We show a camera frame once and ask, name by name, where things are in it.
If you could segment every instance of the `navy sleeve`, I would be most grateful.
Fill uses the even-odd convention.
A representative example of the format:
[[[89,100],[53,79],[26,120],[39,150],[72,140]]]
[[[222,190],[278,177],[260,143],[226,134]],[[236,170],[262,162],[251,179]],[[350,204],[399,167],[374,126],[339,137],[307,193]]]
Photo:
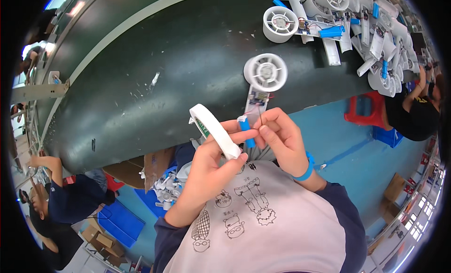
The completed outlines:
[[[65,223],[65,217],[68,212],[66,209],[68,200],[68,191],[52,181],[49,193],[49,213],[53,221]]]
[[[188,232],[189,226],[177,228],[166,223],[163,217],[159,217],[154,228],[156,238],[153,271],[155,273],[161,273],[179,249],[186,232]]]
[[[334,207],[338,222],[345,230],[346,258],[340,272],[359,272],[365,263],[368,247],[365,228],[357,208],[349,199],[345,187],[340,184],[328,182],[327,186],[316,194]]]

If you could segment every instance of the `hair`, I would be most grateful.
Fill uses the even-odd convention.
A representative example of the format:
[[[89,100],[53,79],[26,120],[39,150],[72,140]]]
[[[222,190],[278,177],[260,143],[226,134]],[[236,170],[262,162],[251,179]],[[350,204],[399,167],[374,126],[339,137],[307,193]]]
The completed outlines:
[[[438,74],[435,77],[435,86],[440,91],[440,99],[443,100],[445,98],[445,79],[443,78],[443,74]]]

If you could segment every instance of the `circuit board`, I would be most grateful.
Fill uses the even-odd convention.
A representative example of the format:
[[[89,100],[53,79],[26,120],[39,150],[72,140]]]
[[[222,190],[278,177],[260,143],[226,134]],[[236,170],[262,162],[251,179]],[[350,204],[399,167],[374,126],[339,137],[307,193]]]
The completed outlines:
[[[298,33],[303,35],[310,35],[310,28],[308,27],[308,21],[299,21]]]

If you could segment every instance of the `cardboard box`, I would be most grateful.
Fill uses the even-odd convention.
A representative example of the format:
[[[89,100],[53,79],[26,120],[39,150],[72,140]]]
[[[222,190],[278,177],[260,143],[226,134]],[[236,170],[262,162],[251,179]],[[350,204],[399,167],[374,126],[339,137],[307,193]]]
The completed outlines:
[[[391,202],[396,201],[401,192],[404,190],[405,184],[406,182],[401,177],[401,175],[395,173],[392,180],[390,181],[390,184],[388,184],[388,187],[384,191],[384,197],[386,197]]]
[[[97,236],[97,241],[101,242],[106,248],[110,248],[113,246],[116,239],[107,234],[99,233]]]
[[[104,245],[97,240],[92,240],[89,244],[92,245],[98,252],[100,252],[104,247]]]
[[[122,263],[127,263],[127,259],[125,259],[125,257],[116,257],[113,255],[108,257],[108,261],[116,267],[119,267]]]
[[[125,254],[125,249],[119,242],[114,243],[114,245],[110,248],[105,248],[105,250],[115,257],[122,257]]]
[[[95,241],[98,235],[99,231],[91,225],[89,225],[86,230],[82,232],[83,238],[85,238],[88,243],[91,243],[93,240]]]
[[[110,257],[110,253],[108,251],[106,251],[105,249],[102,249],[101,251],[99,251],[99,253],[105,258],[107,259],[108,257]]]
[[[99,221],[98,221],[98,219],[97,219],[97,215],[98,214],[95,214],[93,217],[95,217],[95,218],[90,218],[90,219],[88,219],[88,221],[89,221],[89,225],[91,225],[92,227],[94,227],[94,228],[96,228],[100,233],[105,233],[105,229],[102,227],[102,226],[100,226],[100,224],[99,224]]]
[[[141,172],[144,168],[146,178],[150,179],[148,186],[152,186],[153,179],[160,178],[169,164],[174,159],[175,148],[165,148],[157,152],[151,152],[145,156],[134,157],[129,160],[105,166],[103,171],[117,180],[135,189],[145,189]]]

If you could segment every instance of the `blue plastic crate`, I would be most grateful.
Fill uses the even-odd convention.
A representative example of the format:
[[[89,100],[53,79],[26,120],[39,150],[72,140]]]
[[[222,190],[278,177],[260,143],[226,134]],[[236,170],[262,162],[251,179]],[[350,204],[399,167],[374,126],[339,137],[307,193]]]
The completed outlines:
[[[110,206],[105,205],[98,217],[100,226],[128,248],[135,244],[145,225],[118,200]]]
[[[390,131],[386,131],[383,128],[373,126],[373,139],[384,142],[392,148],[398,146],[403,138],[404,136],[394,128]]]

